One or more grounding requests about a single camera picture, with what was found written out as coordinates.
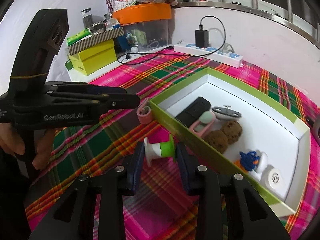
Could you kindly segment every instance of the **orange lid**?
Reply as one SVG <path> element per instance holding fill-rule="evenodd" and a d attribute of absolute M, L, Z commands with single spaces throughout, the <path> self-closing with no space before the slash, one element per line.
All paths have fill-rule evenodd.
<path fill-rule="evenodd" d="M 168 3 L 143 3 L 133 5 L 112 14 L 121 26 L 154 20 L 171 19 L 171 6 Z"/>

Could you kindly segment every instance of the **power strip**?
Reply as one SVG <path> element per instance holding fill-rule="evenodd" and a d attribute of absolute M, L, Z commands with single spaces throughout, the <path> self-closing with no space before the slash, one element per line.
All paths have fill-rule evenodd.
<path fill-rule="evenodd" d="M 199 56 L 203 55 L 205 53 L 210 53 L 213 52 L 217 49 L 212 48 L 212 47 L 207 47 L 205 49 L 203 48 L 198 48 L 196 47 L 195 44 L 190 44 L 190 43 L 179 43 L 174 46 L 174 51 L 175 52 L 181 52 L 184 54 L 189 54 L 189 55 L 194 55 L 194 56 Z M 220 63 L 240 68 L 242 67 L 242 60 L 243 56 L 229 52 L 229 53 L 223 53 L 220 51 L 217 51 L 213 54 L 210 54 L 208 56 L 202 56 L 203 58 L 207 58 L 210 60 L 218 61 Z"/>

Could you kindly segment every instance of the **blue tangled string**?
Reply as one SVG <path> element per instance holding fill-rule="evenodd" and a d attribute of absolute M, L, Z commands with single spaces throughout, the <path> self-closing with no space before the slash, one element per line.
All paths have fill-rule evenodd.
<path fill-rule="evenodd" d="M 239 152 L 241 159 L 240 164 L 246 171 L 255 170 L 260 161 L 260 156 L 257 156 L 257 152 L 251 151 L 248 153 Z"/>

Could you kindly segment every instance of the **plaid tablecloth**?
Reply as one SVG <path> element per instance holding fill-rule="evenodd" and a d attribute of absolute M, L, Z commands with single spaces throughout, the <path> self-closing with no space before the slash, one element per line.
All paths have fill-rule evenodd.
<path fill-rule="evenodd" d="M 135 60 L 139 62 L 151 56 Z M 320 109 L 304 94 L 277 76 L 250 63 L 236 69 L 198 57 L 161 55 L 136 66 L 122 65 L 101 76 L 95 85 L 126 88 L 140 98 L 153 97 L 188 76 L 211 67 L 235 77 L 280 102 L 303 121 L 315 118 Z M 48 167 L 31 186 L 25 200 L 31 229 L 46 214 L 64 190 L 80 174 L 103 174 L 132 154 L 137 141 L 149 137 L 150 143 L 168 140 L 168 131 L 156 121 L 141 125 L 135 110 L 116 110 L 103 115 L 97 125 L 70 127 L 60 132 Z M 320 206 L 320 147 L 311 138 L 308 181 L 303 201 L 295 215 L 281 218 L 293 240 L 310 223 Z M 97 238 L 99 198 L 95 214 Z M 140 187 L 134 197 L 124 197 L 124 220 L 128 240 L 194 239 L 197 198 L 186 196 L 179 171 L 171 159 L 159 159 L 152 168 L 144 163 Z M 227 226 L 224 225 L 225 239 Z"/>

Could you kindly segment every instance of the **finger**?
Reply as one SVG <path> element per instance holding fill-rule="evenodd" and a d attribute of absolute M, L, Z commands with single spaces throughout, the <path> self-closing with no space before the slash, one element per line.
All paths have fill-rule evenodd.
<path fill-rule="evenodd" d="M 16 130 L 14 130 L 11 127 L 11 124 L 9 123 L 3 123 L 0 126 L 0 134 L 2 141 L 4 142 L 9 149 L 19 155 L 23 155 L 25 152 L 25 145 L 20 137 L 20 135 L 17 133 Z"/>
<path fill-rule="evenodd" d="M 5 153 L 8 153 L 12 156 L 14 156 L 14 152 L 3 142 L 3 140 L 0 138 L 0 147 Z"/>
<path fill-rule="evenodd" d="M 51 156 L 52 146 L 56 130 L 47 130 L 43 137 L 41 137 L 36 143 L 37 155 L 34 158 L 32 165 L 37 169 L 43 169 L 47 164 Z"/>

